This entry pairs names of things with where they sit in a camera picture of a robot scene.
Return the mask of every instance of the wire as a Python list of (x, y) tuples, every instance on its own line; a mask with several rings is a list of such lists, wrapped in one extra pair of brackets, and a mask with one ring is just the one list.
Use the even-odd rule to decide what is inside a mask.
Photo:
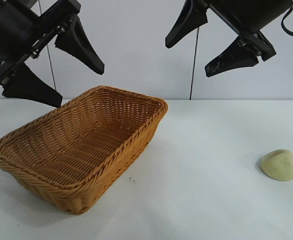
[(282, 21), (281, 21), (281, 27), (283, 28), (283, 30), (287, 33), (287, 34), (289, 34), (290, 36), (293, 36), (293, 31), (290, 31), (289, 29), (287, 29), (287, 27), (285, 26), (285, 23), (284, 23), (284, 21), (285, 21), (285, 19), (292, 13), (292, 11), (293, 11), (293, 7), (291, 7), (290, 9), (289, 9), (289, 11), (287, 11), (287, 13), (284, 15), (284, 17), (283, 17), (283, 19), (282, 19)]

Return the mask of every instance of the white table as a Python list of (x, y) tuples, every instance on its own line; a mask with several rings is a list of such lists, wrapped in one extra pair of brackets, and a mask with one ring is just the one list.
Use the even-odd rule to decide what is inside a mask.
[[(180, 101), (87, 213), (33, 196), (0, 170), (0, 240), (293, 240), (293, 181), (260, 172), (293, 152), (293, 101)], [(0, 100), (0, 137), (52, 108)]]

